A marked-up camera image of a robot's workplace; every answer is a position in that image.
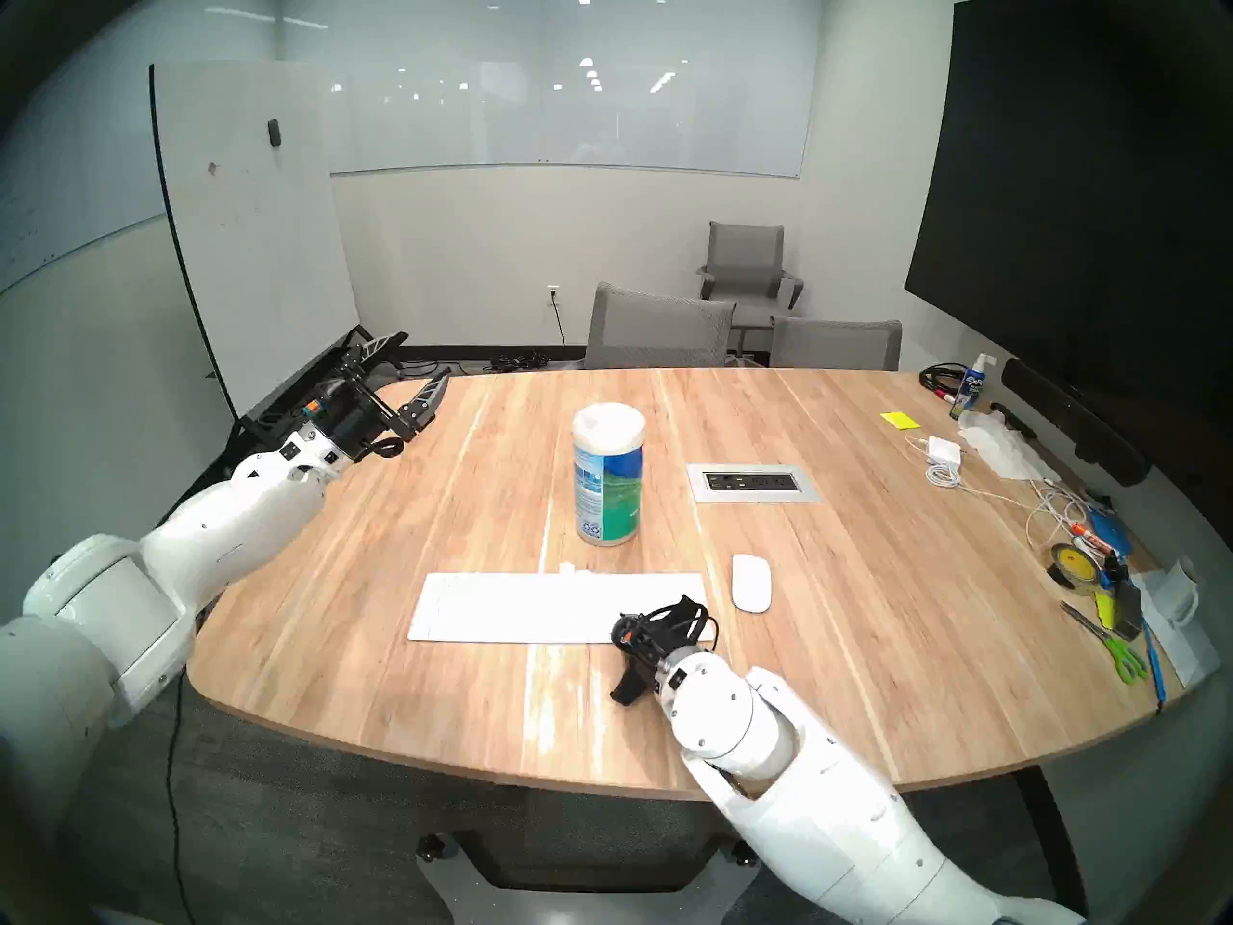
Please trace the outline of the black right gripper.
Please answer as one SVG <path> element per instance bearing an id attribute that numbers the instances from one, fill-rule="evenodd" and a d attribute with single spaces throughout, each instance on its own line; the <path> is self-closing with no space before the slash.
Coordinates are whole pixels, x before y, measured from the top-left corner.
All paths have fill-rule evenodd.
<path id="1" fill-rule="evenodd" d="M 693 652 L 710 625 L 705 606 L 682 594 L 677 603 L 647 614 L 623 614 L 612 627 L 610 640 L 624 656 L 624 671 L 610 698 L 629 708 L 642 696 L 662 698 L 667 683 L 677 688 L 684 673 L 672 670 Z"/>

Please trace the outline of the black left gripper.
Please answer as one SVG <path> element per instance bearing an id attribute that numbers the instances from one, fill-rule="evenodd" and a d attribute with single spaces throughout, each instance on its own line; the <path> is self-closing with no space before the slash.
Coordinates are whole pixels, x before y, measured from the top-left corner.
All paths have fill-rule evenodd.
<path id="1" fill-rule="evenodd" d="M 406 332 L 374 337 L 351 331 L 344 338 L 337 372 L 326 379 L 326 437 L 348 458 L 395 458 L 436 414 L 451 372 L 436 372 L 416 396 L 393 409 L 366 385 L 366 371 L 381 364 L 401 370 Z"/>

